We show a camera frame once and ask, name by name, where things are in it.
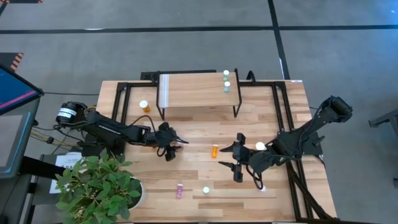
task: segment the wooden tabletop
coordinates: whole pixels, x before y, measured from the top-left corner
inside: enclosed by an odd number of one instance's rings
[[[228,75],[231,86],[227,93],[224,92],[223,76],[222,72],[160,75],[159,107],[237,106],[236,74],[230,72]]]
[[[111,117],[117,81],[103,82],[97,111]],[[287,93],[295,127],[311,119],[302,82],[286,81]],[[190,144],[184,145],[177,157],[166,162],[157,157],[155,149],[142,146],[126,147],[126,160],[133,161],[127,170],[144,184],[145,203],[131,210],[132,222],[271,222],[293,221],[294,212],[285,165],[274,166],[262,173],[265,192],[257,190],[244,170],[243,183],[233,181],[229,168],[218,161],[234,162],[232,153],[219,152],[211,157],[211,146],[229,146],[236,133],[246,135],[246,146],[254,148],[258,141],[268,142],[278,132],[274,100],[270,87],[241,87],[243,103],[237,118],[230,107],[169,108],[166,121]],[[282,111],[284,106],[279,93]],[[162,122],[155,108],[156,87],[134,87],[126,123],[143,115],[139,107],[147,100],[156,127]],[[120,119],[121,102],[118,110]],[[150,126],[142,119],[137,124]],[[303,167],[309,191],[332,216],[336,215],[324,166],[314,156],[303,156]],[[183,184],[181,199],[176,199],[177,184]],[[209,187],[204,194],[202,189]],[[302,194],[298,190],[301,214],[305,217]]]

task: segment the white paper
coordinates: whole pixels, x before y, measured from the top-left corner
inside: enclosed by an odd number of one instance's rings
[[[64,167],[67,169],[73,169],[73,166],[77,161],[81,159],[81,154],[78,152],[70,152],[66,155],[57,156],[57,160],[55,162],[56,166]],[[59,194],[61,191],[59,189],[55,189],[57,186],[57,181],[51,181],[50,194]]]

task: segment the concrete floor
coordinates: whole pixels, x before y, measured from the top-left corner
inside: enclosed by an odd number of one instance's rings
[[[398,24],[393,0],[274,0],[280,26]],[[46,0],[10,4],[0,30],[184,26],[271,26],[267,1]],[[368,120],[397,108],[398,30],[281,31],[291,79],[304,81],[311,106],[344,98],[354,116],[320,131],[326,171],[342,220],[396,223],[398,139],[389,124]],[[153,70],[253,70],[257,79],[281,79],[273,31],[123,34],[0,35],[0,52],[23,52],[18,73],[45,91],[97,93],[103,80],[136,80]],[[45,95],[37,120],[54,123],[65,101],[96,103],[96,96]],[[29,141],[26,154],[53,147]],[[34,223],[51,223],[53,207],[37,207]]]

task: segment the computer screen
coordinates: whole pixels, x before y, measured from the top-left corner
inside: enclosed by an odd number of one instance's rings
[[[0,114],[37,98],[42,92],[14,72],[0,67]]]

